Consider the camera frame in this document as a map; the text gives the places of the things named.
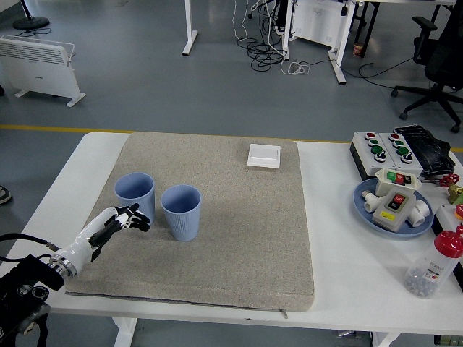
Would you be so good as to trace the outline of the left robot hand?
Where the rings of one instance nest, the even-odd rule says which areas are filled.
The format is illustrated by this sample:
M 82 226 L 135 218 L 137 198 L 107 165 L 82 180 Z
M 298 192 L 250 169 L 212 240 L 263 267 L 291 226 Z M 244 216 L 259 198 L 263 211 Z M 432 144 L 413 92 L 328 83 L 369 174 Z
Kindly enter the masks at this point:
M 127 228 L 148 231 L 150 219 L 138 210 L 137 203 L 124 207 L 108 207 L 76 236 L 73 243 L 56 251 L 49 266 L 64 278 L 73 278 L 84 265 L 96 259 L 106 242 L 117 232 Z

